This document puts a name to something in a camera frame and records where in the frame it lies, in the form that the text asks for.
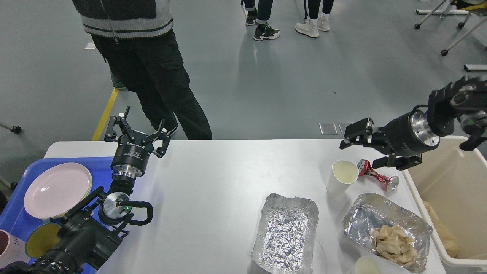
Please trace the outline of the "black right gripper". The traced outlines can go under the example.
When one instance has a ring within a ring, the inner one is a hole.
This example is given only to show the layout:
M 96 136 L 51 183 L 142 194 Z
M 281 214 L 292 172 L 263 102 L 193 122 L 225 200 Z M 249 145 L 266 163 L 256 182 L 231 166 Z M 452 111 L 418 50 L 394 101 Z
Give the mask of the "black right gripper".
M 372 168 L 406 170 L 421 164 L 422 154 L 435 150 L 439 144 L 440 137 L 428 126 L 426 114 L 413 110 L 384 127 L 376 127 L 371 118 L 348 125 L 339 149 L 352 145 L 377 148 L 385 157 L 374 160 Z

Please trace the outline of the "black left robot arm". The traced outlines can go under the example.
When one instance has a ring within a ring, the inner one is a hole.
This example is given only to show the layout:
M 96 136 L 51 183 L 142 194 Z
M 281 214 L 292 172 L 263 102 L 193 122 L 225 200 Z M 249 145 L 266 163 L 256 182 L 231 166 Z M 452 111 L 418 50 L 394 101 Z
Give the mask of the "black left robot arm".
M 133 130 L 127 123 L 129 107 L 122 116 L 112 116 L 105 142 L 116 142 L 108 191 L 97 187 L 60 218 L 58 243 L 41 253 L 32 264 L 14 261 L 2 274 L 81 274 L 88 264 L 101 266 L 129 234 L 127 225 L 144 226 L 153 220 L 153 205 L 130 198 L 135 181 L 145 174 L 151 154 L 162 158 L 171 137 L 161 120 L 151 135 Z

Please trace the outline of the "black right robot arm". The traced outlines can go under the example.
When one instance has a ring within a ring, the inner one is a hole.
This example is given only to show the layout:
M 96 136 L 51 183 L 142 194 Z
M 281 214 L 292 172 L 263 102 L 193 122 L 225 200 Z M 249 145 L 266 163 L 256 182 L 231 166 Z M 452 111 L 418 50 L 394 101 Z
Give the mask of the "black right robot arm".
M 383 127 L 375 127 L 370 118 L 348 125 L 339 147 L 342 150 L 352 145 L 374 148 L 383 154 L 373 161 L 374 168 L 406 170 L 421 164 L 422 155 L 435 150 L 441 137 L 451 135 L 457 120 L 468 135 L 460 149 L 473 151 L 486 141 L 486 88 L 486 76 L 462 77 L 433 90 L 424 105 L 426 111 L 417 105 Z

